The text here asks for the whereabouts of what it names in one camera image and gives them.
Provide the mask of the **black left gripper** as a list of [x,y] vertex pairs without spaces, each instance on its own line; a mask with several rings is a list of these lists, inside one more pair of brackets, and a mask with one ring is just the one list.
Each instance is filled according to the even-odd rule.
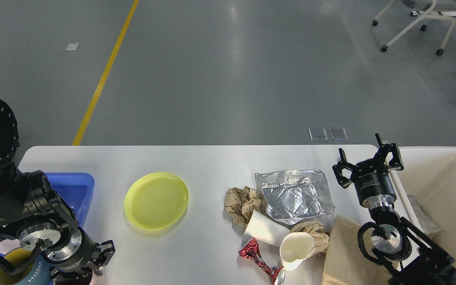
[[93,274],[103,276],[103,267],[108,265],[115,251],[113,240],[99,244],[85,231],[73,229],[60,245],[45,249],[43,254],[51,264],[51,281],[61,283]]

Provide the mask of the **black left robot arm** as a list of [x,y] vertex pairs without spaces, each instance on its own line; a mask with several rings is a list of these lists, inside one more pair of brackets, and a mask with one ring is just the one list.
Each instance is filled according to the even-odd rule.
[[17,121],[0,99],[0,285],[84,285],[98,281],[115,253],[97,243],[40,170],[14,162]]

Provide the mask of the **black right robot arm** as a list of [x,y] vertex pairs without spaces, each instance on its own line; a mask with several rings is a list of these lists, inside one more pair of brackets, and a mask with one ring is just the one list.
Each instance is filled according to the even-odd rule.
[[396,144],[375,137],[379,148],[372,158],[352,164],[340,148],[332,167],[340,186],[354,185],[360,206],[372,218],[357,232],[358,248],[364,258],[387,269],[389,285],[456,285],[455,259],[394,209],[390,171],[403,170],[401,154]]

